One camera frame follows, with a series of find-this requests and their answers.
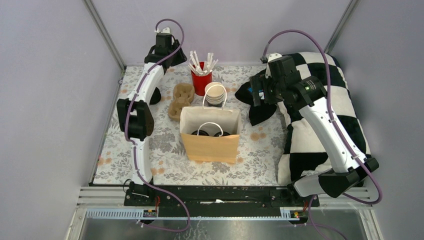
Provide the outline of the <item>black plastic cup lid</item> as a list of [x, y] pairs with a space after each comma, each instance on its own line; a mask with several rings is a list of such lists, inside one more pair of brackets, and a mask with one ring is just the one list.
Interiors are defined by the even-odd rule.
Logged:
[[229, 132], [223, 131], [223, 132], [217, 132], [214, 137], [226, 137], [230, 136], [231, 134]]

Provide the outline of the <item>brown paper takeout bag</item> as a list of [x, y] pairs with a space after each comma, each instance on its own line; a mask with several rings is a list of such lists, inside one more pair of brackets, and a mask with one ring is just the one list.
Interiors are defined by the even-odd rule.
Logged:
[[[179, 133], [188, 159], [202, 162], [235, 163], [238, 155], [242, 130], [241, 111], [226, 108], [227, 92], [222, 107], [185, 106], [182, 108]], [[196, 130], [204, 130], [209, 136], [191, 135]], [[218, 132], [228, 132], [229, 136], [214, 137]]]

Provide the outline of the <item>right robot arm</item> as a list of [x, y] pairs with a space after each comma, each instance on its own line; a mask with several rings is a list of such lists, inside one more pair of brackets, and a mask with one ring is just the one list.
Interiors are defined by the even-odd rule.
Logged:
[[261, 61], [264, 74], [250, 77], [253, 103], [288, 104], [306, 120], [324, 147], [331, 168], [315, 175], [303, 176], [287, 188], [287, 201], [301, 205], [309, 196], [327, 194], [332, 198], [347, 195], [347, 190], [370, 177], [379, 168], [374, 157], [367, 157], [340, 124], [331, 106], [331, 84], [315, 76], [301, 77], [292, 56], [271, 53]]

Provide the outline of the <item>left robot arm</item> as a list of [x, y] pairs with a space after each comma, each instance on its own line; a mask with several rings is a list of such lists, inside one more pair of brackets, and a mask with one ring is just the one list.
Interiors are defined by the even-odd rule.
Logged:
[[167, 69], [186, 60], [179, 41], [171, 33], [157, 33], [136, 86], [128, 97], [120, 98], [116, 103], [120, 130], [131, 143], [133, 169], [126, 198], [138, 200], [144, 206], [157, 199], [156, 191], [151, 187], [149, 137], [154, 130], [154, 118], [150, 103]]

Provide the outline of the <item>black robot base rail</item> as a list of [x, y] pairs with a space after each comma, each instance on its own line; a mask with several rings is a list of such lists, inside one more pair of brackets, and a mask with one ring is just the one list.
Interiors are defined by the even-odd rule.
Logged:
[[131, 182], [124, 206], [152, 207], [159, 217], [282, 217], [281, 209], [305, 210], [320, 205], [317, 198], [300, 197], [276, 186], [159, 185]]

